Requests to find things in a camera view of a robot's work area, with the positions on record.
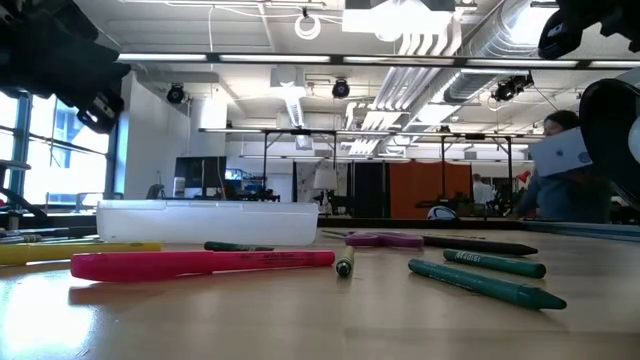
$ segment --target teal crayon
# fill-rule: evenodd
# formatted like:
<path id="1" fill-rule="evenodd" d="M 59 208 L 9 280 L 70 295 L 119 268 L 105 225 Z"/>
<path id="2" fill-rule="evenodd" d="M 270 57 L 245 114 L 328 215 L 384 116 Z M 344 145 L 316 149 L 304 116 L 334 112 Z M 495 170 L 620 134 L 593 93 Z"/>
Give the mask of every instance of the teal crayon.
<path id="1" fill-rule="evenodd" d="M 211 251 L 273 251 L 272 247 L 267 246 L 238 245 L 216 241 L 207 241 L 204 243 L 204 249 Z"/>
<path id="2" fill-rule="evenodd" d="M 418 275 L 446 282 L 528 309 L 561 310 L 567 307 L 567 303 L 559 297 L 549 294 L 540 288 L 525 284 L 493 279 L 419 259 L 411 259 L 409 261 L 409 269 Z"/>
<path id="3" fill-rule="evenodd" d="M 547 268 L 540 263 L 531 263 L 451 249 L 445 250 L 443 255 L 445 259 L 460 264 L 473 265 L 536 279 L 542 279 L 547 273 Z"/>

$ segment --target window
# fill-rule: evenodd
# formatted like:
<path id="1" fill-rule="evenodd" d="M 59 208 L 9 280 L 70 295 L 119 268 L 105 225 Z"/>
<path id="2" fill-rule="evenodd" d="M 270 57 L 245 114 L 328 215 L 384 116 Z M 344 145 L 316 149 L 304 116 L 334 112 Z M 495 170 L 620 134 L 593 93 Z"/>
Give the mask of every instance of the window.
<path id="1" fill-rule="evenodd" d="M 74 205 L 78 193 L 105 191 L 109 135 L 89 129 L 77 113 L 54 96 L 34 97 L 27 157 L 31 170 L 24 182 L 30 203 Z"/>
<path id="2" fill-rule="evenodd" d="M 16 126 L 18 114 L 18 100 L 12 99 L 0 92 L 0 160 L 11 160 L 13 157 L 13 128 Z M 4 175 L 2 187 L 8 188 L 11 171 Z M 0 200 L 7 201 L 4 195 L 0 195 Z"/>
<path id="3" fill-rule="evenodd" d="M 12 99 L 0 92 L 0 125 L 14 128 L 16 126 L 17 114 L 18 100 Z"/>
<path id="4" fill-rule="evenodd" d="M 103 192 L 107 171 L 104 155 L 83 153 L 29 141 L 24 197 L 32 204 L 73 205 L 80 192 Z"/>

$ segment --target workbench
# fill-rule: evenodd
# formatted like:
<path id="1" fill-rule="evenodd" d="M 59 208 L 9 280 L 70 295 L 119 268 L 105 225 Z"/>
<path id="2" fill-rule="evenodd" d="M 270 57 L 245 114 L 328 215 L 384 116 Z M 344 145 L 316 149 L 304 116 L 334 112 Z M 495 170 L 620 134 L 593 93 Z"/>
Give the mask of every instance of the workbench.
<path id="1" fill-rule="evenodd" d="M 413 230 L 536 247 L 565 310 L 532 311 L 413 274 L 442 249 L 356 250 L 332 267 L 109 284 L 66 261 L 0 268 L 1 359 L 639 359 L 640 244 L 525 231 Z M 198 246 L 166 246 L 194 250 Z M 305 249 L 331 249 L 324 236 Z"/>

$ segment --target pink highlighter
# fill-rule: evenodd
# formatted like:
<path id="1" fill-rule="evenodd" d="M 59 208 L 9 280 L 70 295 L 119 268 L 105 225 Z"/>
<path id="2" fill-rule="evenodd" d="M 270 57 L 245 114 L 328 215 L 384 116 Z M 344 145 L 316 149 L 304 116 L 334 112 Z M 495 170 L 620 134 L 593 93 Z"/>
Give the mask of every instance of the pink highlighter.
<path id="1" fill-rule="evenodd" d="M 328 250 L 79 254 L 71 257 L 71 275 L 94 281 L 154 281 L 214 271 L 330 266 L 334 259 Z"/>

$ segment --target orange wall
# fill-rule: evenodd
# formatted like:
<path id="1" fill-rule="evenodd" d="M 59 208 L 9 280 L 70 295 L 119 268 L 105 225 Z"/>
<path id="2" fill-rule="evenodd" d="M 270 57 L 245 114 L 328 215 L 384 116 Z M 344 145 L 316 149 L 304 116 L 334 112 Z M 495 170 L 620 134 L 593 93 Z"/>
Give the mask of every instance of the orange wall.
<path id="1" fill-rule="evenodd" d="M 391 164 L 391 216 L 394 219 L 424 219 L 429 209 L 416 209 L 420 201 L 435 201 L 442 192 L 442 163 Z M 456 192 L 469 196 L 471 166 L 445 164 L 446 196 Z"/>

